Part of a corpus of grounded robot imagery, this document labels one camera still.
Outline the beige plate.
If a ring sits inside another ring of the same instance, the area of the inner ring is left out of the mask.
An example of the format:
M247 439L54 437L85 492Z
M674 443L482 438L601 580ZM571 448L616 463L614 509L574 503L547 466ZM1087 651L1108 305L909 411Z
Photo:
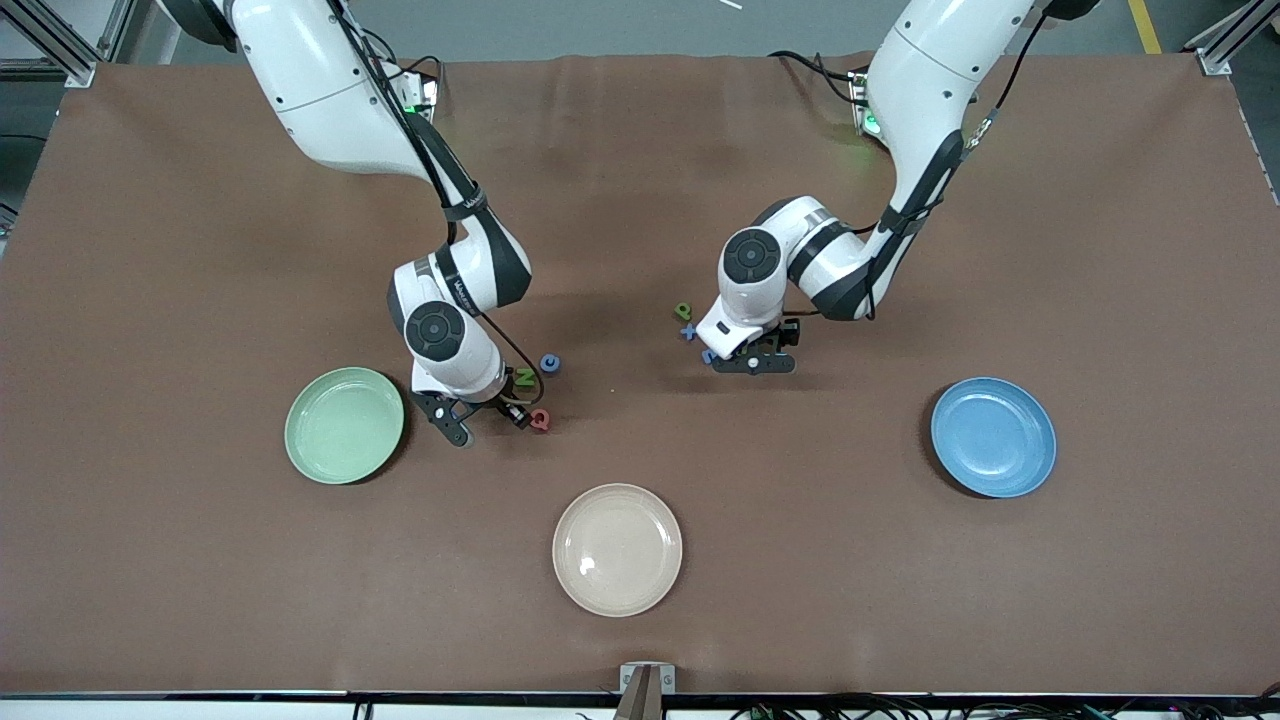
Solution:
M675 587L684 537L675 512L640 486L590 488L562 512L550 557L563 592L602 618L654 609Z

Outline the light green plate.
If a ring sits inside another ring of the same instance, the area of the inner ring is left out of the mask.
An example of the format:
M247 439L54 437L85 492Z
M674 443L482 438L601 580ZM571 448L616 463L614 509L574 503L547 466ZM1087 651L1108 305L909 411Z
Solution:
M362 366L335 369L311 380L291 405L285 455L319 484L360 483L396 454L404 424L404 401L389 378Z

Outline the brown table cover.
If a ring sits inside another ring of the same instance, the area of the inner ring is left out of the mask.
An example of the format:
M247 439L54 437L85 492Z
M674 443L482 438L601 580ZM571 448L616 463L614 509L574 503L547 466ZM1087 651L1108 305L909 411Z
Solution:
M421 181L310 161L243 67L105 67L61 101L0 261L0 692L1253 694L1280 682L1280 208L1230 81L1188 56L1033 56L873 323L810 319L787 375L681 338L724 241L893 172L777 60L454 64L436 117L532 283L550 429L415 414L371 480L285 456L338 366L403 384L385 295L436 249ZM1033 395L1051 477L986 498L942 391ZM640 486L672 591L602 618L556 525Z

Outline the blue plate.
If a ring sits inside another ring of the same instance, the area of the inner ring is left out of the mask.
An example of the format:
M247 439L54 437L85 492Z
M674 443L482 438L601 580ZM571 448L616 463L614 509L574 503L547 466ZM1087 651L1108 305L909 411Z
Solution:
M986 498L1018 498L1051 477L1059 443L1042 404L1010 380L974 377L942 391L931 445L945 473Z

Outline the aluminium frame profile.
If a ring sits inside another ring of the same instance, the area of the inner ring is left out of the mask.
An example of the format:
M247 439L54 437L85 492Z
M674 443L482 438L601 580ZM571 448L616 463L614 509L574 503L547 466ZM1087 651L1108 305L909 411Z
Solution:
M67 77L67 86L87 88L102 56L45 0L0 0L0 17L40 50L47 65Z
M1204 76L1230 76L1230 60L1280 18L1280 0L1247 0L1240 8L1183 44Z

